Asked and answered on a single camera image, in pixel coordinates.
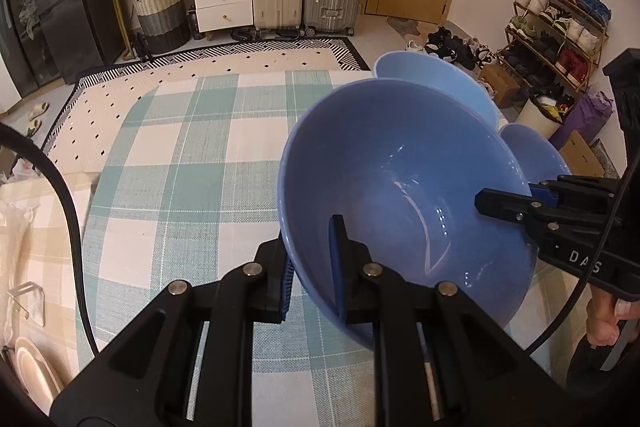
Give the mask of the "person's right hand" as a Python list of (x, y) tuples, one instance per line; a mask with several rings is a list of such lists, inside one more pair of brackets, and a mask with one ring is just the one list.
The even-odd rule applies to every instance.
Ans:
[(638, 301), (630, 303), (617, 299), (607, 291), (590, 286), (591, 299), (587, 306), (586, 335), (591, 346), (613, 346), (620, 337), (620, 321), (638, 320)]

